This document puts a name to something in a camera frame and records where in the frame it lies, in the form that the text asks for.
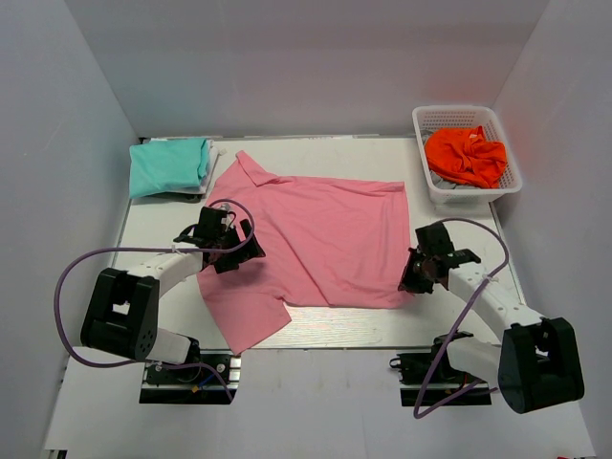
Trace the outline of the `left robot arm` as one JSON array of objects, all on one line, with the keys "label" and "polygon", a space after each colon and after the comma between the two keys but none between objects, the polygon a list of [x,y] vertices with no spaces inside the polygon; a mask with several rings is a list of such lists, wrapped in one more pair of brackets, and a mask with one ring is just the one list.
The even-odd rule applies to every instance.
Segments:
[{"label": "left robot arm", "polygon": [[220,208],[201,208],[198,222],[183,229],[170,248],[135,248],[153,257],[128,270],[107,268],[98,275],[80,331],[84,346],[129,361],[167,366],[183,382],[200,375],[196,340],[159,326],[161,298],[209,267],[225,273],[265,256],[252,215],[247,212],[235,224],[233,201],[220,203]]}]

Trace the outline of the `pink t-shirt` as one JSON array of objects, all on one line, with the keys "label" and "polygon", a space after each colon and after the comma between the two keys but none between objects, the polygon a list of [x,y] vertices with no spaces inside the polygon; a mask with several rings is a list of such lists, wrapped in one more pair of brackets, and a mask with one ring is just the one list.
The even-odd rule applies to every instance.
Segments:
[{"label": "pink t-shirt", "polygon": [[290,323],[288,305],[397,309],[410,245],[402,182],[278,176],[240,151],[210,201],[252,217],[265,257],[197,281],[229,349],[240,354]]}]

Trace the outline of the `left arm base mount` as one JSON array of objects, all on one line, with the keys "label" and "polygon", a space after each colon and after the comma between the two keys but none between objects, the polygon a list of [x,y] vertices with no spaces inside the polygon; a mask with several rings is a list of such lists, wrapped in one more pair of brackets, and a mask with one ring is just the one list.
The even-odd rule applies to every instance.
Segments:
[{"label": "left arm base mount", "polygon": [[[240,380],[241,357],[228,351],[201,352],[201,361],[210,365],[235,396]],[[206,368],[168,370],[158,364],[144,368],[140,404],[229,405],[223,385]]]}]

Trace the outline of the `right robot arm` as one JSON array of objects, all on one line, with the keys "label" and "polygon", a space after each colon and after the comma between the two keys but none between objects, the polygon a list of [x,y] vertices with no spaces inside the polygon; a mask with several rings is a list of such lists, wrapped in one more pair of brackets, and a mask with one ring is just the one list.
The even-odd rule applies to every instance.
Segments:
[{"label": "right robot arm", "polygon": [[489,270],[473,251],[455,248],[446,224],[442,219],[416,230],[417,245],[399,284],[415,295],[442,286],[466,303],[450,330],[433,341],[428,361],[410,353],[398,357],[403,383],[408,374],[423,376],[414,417],[476,394],[482,383],[519,414],[582,399],[585,386],[570,322],[544,316],[499,286],[508,251]]}]

